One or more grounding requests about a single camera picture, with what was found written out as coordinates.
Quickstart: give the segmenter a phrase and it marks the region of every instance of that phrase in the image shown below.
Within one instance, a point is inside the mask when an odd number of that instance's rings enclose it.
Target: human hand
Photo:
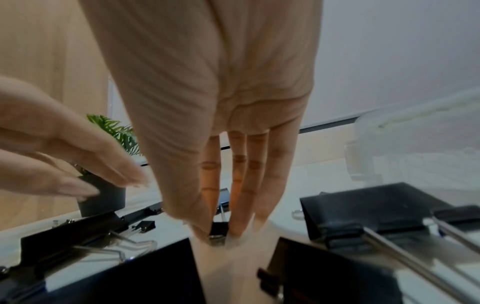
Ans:
[[[278,204],[313,87],[320,0],[81,0],[163,196],[210,231],[219,134],[233,154],[229,230]]]
[[[38,88],[0,76],[0,189],[77,198],[99,191],[41,159],[79,164],[117,185],[147,177],[118,142]]]

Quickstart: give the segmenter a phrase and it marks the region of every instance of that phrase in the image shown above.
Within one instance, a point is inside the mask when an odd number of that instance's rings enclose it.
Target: transparent container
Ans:
[[[365,187],[406,182],[453,205],[480,202],[480,86],[361,116],[345,146]]]

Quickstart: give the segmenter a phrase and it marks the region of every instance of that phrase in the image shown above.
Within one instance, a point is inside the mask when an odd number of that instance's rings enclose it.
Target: wooden panel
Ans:
[[[80,115],[107,113],[109,73],[76,0],[2,0],[0,74],[35,84]],[[77,208],[72,198],[2,191],[0,230]]]

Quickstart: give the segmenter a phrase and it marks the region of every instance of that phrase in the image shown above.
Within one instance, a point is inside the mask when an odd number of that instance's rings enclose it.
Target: white table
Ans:
[[[227,180],[223,180],[221,183],[222,187],[230,187]],[[256,278],[256,272],[259,267],[265,268],[268,265],[279,236],[305,243],[310,242],[305,222],[294,220],[291,217],[293,210],[300,209],[299,198],[317,195],[321,191],[336,192],[360,187],[362,187],[360,183],[351,181],[344,160],[298,166],[292,169],[285,195],[273,212],[269,223],[257,234],[248,230],[238,241],[227,240],[225,247],[209,247],[194,239],[187,226],[183,225],[181,221],[161,214],[149,218],[149,220],[155,220],[155,230],[146,234],[136,234],[133,239],[136,241],[154,239],[158,242],[159,247],[162,247],[190,237],[205,297],[209,304],[273,303],[274,300],[260,290],[260,281]],[[118,214],[130,213],[135,209],[156,203],[159,201],[159,197],[156,192],[133,197],[130,199],[130,203],[134,202],[135,204],[128,204],[127,208],[119,211]],[[69,214],[59,218],[71,218],[75,215],[78,216],[78,214]],[[220,221],[220,216],[218,215],[215,220]],[[49,219],[0,232],[0,250],[1,256],[4,257],[3,260],[6,260],[6,255],[11,255],[18,249],[18,241],[15,240],[22,235],[48,228],[51,222],[52,219]],[[473,233],[471,236],[480,240],[480,233]],[[423,239],[418,245],[410,246],[407,249],[416,257],[429,261],[431,268],[437,273],[480,298],[480,288],[477,289],[474,283],[459,275],[462,272],[470,276],[473,282],[480,281],[480,255],[453,241],[434,236]],[[355,258],[395,268],[406,304],[456,303],[410,270],[399,267],[385,256],[370,254]],[[117,264],[118,262],[113,257],[91,254],[49,277],[47,287],[50,290],[59,288]],[[328,276],[329,274],[319,273],[319,275]]]

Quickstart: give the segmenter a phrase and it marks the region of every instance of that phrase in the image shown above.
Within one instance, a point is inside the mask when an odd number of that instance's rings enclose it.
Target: plant pot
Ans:
[[[100,190],[99,195],[89,197],[83,202],[78,202],[82,217],[125,208],[125,188],[117,187],[94,174],[83,175],[79,178]]]

